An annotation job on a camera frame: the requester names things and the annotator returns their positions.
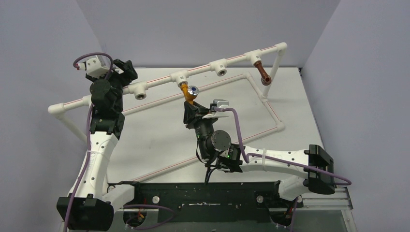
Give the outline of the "orange plastic faucet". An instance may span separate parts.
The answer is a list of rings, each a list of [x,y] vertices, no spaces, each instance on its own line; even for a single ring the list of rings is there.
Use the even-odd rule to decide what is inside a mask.
[[[181,83],[179,88],[183,93],[185,101],[191,105],[194,105],[194,100],[199,95],[199,88],[193,85],[188,86],[185,82]]]

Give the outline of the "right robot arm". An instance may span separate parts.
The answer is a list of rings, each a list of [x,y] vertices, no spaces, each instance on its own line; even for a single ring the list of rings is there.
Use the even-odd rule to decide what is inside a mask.
[[[305,193],[331,195],[335,193],[334,160],[319,145],[306,150],[275,151],[245,146],[243,141],[232,143],[230,135],[214,130],[213,124],[226,112],[214,101],[209,108],[196,102],[184,102],[183,123],[195,131],[197,159],[207,168],[204,183],[213,171],[243,173],[264,171],[288,174],[278,181],[272,192],[273,203],[285,206]]]

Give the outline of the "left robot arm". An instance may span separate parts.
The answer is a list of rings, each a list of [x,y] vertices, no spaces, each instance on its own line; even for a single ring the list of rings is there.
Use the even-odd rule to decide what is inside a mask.
[[[114,148],[125,122],[123,88],[137,79],[130,60],[110,60],[105,64],[102,53],[74,61],[73,66],[86,71],[90,85],[91,105],[87,116],[87,150],[81,171],[66,197],[59,197],[57,210],[64,221],[63,231],[107,231],[114,214],[125,204],[138,207],[143,194],[132,185],[108,189],[106,174]]]

